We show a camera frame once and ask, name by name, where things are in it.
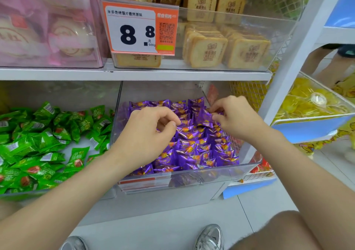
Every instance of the shoe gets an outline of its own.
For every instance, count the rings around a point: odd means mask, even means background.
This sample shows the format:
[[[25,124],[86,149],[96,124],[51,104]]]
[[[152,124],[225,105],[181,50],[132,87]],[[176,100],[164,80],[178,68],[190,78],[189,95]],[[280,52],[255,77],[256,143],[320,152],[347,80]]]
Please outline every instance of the shoe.
[[[224,239],[219,225],[208,225],[198,236],[194,250],[224,250]]]
[[[78,236],[70,236],[59,250],[89,250],[84,240]]]

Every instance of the orange price tag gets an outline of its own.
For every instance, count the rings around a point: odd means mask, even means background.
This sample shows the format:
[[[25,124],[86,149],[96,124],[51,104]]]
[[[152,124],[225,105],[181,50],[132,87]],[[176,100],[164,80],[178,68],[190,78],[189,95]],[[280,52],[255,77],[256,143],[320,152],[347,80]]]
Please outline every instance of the orange price tag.
[[[179,7],[103,0],[113,53],[175,55]]]

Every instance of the barcode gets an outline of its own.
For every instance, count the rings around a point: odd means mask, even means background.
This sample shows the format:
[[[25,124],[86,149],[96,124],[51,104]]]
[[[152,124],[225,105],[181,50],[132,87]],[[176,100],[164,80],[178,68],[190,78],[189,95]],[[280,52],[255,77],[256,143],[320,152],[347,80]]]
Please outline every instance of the barcode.
[[[42,129],[44,128],[44,124],[35,122],[32,126],[33,129]]]
[[[94,148],[99,144],[97,141],[95,141],[94,137],[92,137],[90,139],[90,141],[91,141],[92,145],[94,146]]]
[[[104,121],[102,121],[102,122],[100,123],[100,126],[101,126],[101,127],[104,127],[105,125],[108,125],[109,123],[111,123],[110,120],[105,119]]]
[[[159,23],[159,40],[162,43],[173,43],[175,36],[175,24],[174,23]]]
[[[50,161],[53,153],[48,153],[41,158],[41,161]]]
[[[18,148],[18,142],[15,143],[10,143],[9,145],[6,145],[7,149],[9,149],[10,151],[15,150],[16,148]]]
[[[7,121],[0,121],[0,127],[8,127],[9,123]]]
[[[46,106],[44,106],[43,109],[47,110],[51,114],[54,114],[54,109],[52,108],[52,106],[49,103]]]

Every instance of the right hand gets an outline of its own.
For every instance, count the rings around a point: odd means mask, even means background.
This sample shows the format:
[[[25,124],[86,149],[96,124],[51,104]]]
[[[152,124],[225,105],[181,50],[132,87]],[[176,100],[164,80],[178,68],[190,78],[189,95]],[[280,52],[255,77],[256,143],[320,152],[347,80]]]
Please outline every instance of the right hand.
[[[260,135],[261,131],[269,128],[244,96],[219,99],[209,111],[213,113],[213,120],[219,122],[224,131],[248,143],[251,143],[256,135]],[[217,114],[216,111],[224,111],[224,115]]]

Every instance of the left hand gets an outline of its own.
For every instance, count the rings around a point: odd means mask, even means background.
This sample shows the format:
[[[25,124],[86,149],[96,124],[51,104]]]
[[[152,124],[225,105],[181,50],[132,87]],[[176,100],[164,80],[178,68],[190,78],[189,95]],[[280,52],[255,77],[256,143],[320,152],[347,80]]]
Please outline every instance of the left hand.
[[[175,135],[176,126],[180,124],[178,116],[168,107],[134,110],[108,153],[116,155],[132,171],[138,169],[162,153]]]

